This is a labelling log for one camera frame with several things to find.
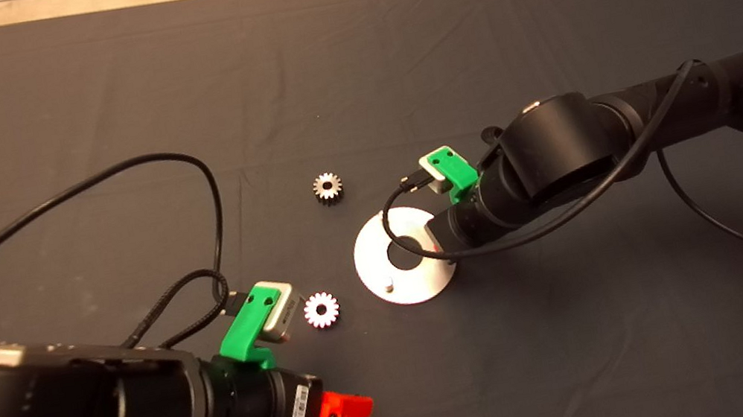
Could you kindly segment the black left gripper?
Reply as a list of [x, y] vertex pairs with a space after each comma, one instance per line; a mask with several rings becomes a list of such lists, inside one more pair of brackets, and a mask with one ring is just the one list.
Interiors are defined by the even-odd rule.
[[201, 363], [207, 417], [369, 417], [374, 401], [363, 395], [323, 392], [317, 376], [263, 369], [214, 356]]

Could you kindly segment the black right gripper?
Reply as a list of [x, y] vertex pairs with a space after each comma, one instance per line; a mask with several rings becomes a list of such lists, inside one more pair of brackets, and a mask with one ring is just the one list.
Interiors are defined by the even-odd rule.
[[460, 203], [447, 207], [426, 223], [434, 253], [478, 249], [504, 238], [511, 227], [497, 214], [506, 201], [503, 180], [484, 179]]

